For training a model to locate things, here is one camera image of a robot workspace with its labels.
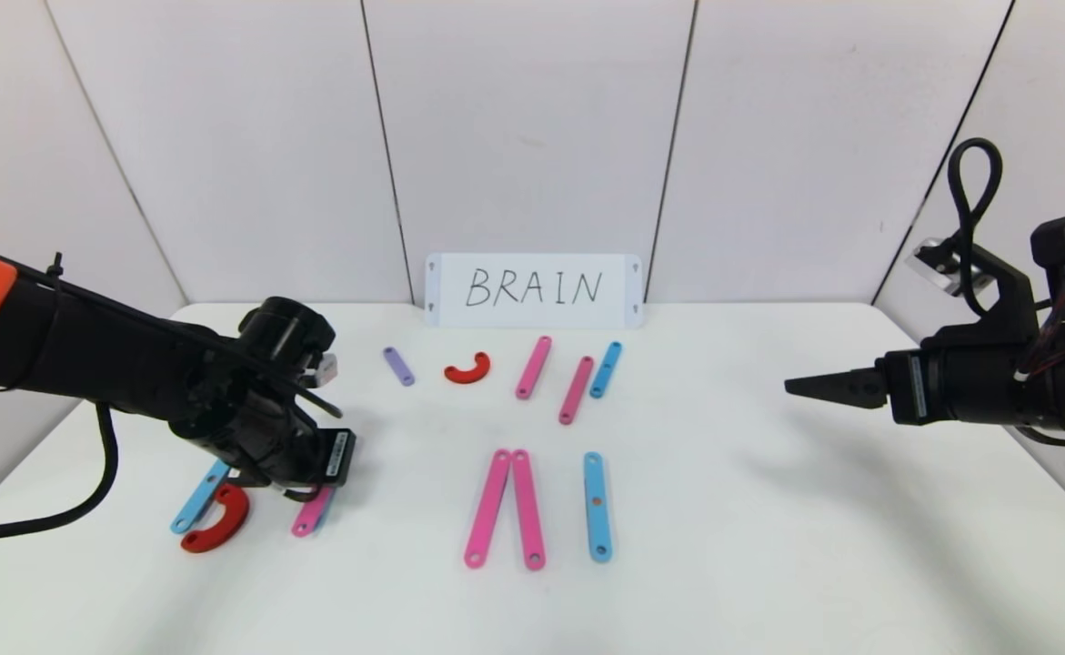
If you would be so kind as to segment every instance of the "purple stick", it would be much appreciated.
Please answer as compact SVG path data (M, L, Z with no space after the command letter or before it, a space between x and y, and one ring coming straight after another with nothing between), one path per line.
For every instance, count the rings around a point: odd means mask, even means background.
M387 358L387 364L390 364L391 370L395 371L395 376L398 377L398 381L403 382L404 387L410 387L414 383L414 376L407 367L407 362L403 361L397 349L387 346L383 348L383 357Z

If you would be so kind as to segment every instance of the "red semicircle piece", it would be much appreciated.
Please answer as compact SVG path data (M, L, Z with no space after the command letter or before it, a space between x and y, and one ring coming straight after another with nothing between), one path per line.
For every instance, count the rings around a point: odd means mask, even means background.
M447 377L448 380L457 384L471 384L471 382L482 380L482 377L487 376L490 370L491 358L488 357L488 354L475 353L475 369L460 371L454 367L454 365L448 365L447 369L444 369L444 377Z

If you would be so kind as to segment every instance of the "black cable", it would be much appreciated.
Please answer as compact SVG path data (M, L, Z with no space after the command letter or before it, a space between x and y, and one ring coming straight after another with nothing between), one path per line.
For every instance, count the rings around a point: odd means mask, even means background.
M42 285L54 286L55 283L59 283L60 290L66 291L67 294L71 294L79 299L83 299L83 301L95 304L95 306L106 309L108 311L145 323L151 328L157 328L157 330L174 334L179 337L179 339L192 341L192 343L211 349L211 351L225 354L225 356L233 358L233 360L246 365L246 367L252 369L258 373L261 373L262 376L269 378L271 384L282 387L283 390L290 391L291 394L301 396L307 399L308 403L311 403L311 405L325 411L326 414L330 414L335 419L342 417L342 410L340 408L333 406L331 403L326 403L325 399L317 397L315 394L311 393L310 390L305 389L305 387L300 383L290 380L290 378L286 378L281 372L275 370L273 365L266 364L266 362L249 356L248 353L243 353L237 348L233 348L229 344L223 343L223 341L212 340L207 335L192 330L186 330L186 328L180 327L178 324L157 318L154 315L130 308L124 302L117 302L112 298L101 296L100 294L95 293L95 291L87 291L84 290L83 286L76 286L69 282L62 281L62 279L51 278L50 275L39 273L34 268L30 268L28 265L19 264L17 261L13 261L1 256L0 261L4 262L4 264L15 266L21 275L26 275L27 278L32 278L33 281L40 283Z
M38 362L43 360L43 353L47 348L47 343L51 339L51 331L54 330L54 324L59 323L60 318L60 298L63 296L63 288L60 285L61 275L63 275L63 252L54 253L53 264L47 266L47 275L53 279L54 295L51 296L51 321L47 324L47 328L43 330L43 335L38 339L38 347L34 349L34 357L30 360L30 364L26 369L21 370L19 377L14 378L7 386L0 387L0 393L5 393L5 391L13 391L19 389L21 383L27 381L30 374L34 373L34 369L38 367Z
M1028 440L1031 440L1031 442L1065 447L1065 440L1060 440L1056 437L1051 437L1048 436L1047 433L1038 432L1037 430L1035 430L1035 428L1032 427L1027 427L1027 426L1014 426L1014 427L1016 428L1016 430L1021 432L1021 436L1026 437L1026 439Z
M961 179L961 160L973 148L981 149L988 158L988 181L985 182L985 190L981 192L981 199L977 200L976 207L969 208L964 181ZM952 203L956 206L956 219L961 224L956 234L952 235L952 240L956 242L956 252L961 256L961 293L964 294L968 309L977 315L985 315L985 308L977 301L977 291L972 285L973 229L977 229L977 224L985 215L988 204L994 201L994 196L997 196L997 190L1001 186L1001 151L987 138L974 137L962 141L949 154L949 191L952 194Z
M93 490L86 501L66 511L61 511L51 517L32 519L28 521L17 521L14 523L0 523L0 539L14 538L14 536L30 535L43 530L53 530L55 527L66 526L79 519L83 519L99 503L108 497L108 492L112 490L112 482L115 481L116 469L119 469L120 453L115 443L115 428L112 426L112 410L106 403L96 403L96 417L99 420L100 441L103 443L103 475L99 485Z

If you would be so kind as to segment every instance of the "white wall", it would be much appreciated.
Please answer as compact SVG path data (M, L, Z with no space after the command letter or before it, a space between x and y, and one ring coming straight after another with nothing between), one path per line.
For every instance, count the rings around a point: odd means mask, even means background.
M1032 262L1030 234L1038 224L1065 215L1065 0L1018 0L957 134L969 136L989 138L1005 158L1001 190L977 228L977 242L1030 275L1037 298L1048 297L1043 271ZM970 152L964 170L974 200L985 179L984 157ZM925 238L944 239L955 231L956 212L944 175L943 168L904 253ZM876 307L916 339L940 325L974 318L964 301L923 281L902 258ZM1065 448L1021 442L1065 488Z
M700 3L650 301L870 302L1009 5Z
M183 304L42 0L0 1L0 253L64 253L71 282L168 315ZM0 394L0 480L75 402ZM99 448L99 436L92 435Z
M192 301L410 301L358 0L48 4Z
M693 0L366 0L412 285L429 252L649 265Z

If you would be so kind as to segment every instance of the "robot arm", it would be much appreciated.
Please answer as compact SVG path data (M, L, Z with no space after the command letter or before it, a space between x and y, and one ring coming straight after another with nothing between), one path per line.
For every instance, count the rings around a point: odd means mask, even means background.
M233 484L312 494L344 484L353 447L344 444L333 465L333 430L318 428L295 403L302 396L342 416L307 390L333 373L325 354L333 329L323 316L272 297L228 339L63 282L55 258L46 274L0 258L0 390L91 399L102 408L103 431L111 431L108 407L166 421L179 439L240 470ZM286 495L305 501L311 493Z
M960 163L973 147L989 154L993 175L981 202L969 210ZM997 148L982 138L966 141L949 159L949 181L961 229L945 242L922 245L914 257L950 294L964 295L981 318L943 327L919 348L886 353L870 369L787 380L786 391L868 409L890 399L897 423L993 423L1015 426L1039 443L1065 446L1065 440L1037 430L1065 430L1065 218L1041 225L1031 236L1034 261L1049 281L1045 307L1052 308L1038 327L1030 279L972 244L972 228L1000 181ZM974 291L994 279L1000 298L985 310Z

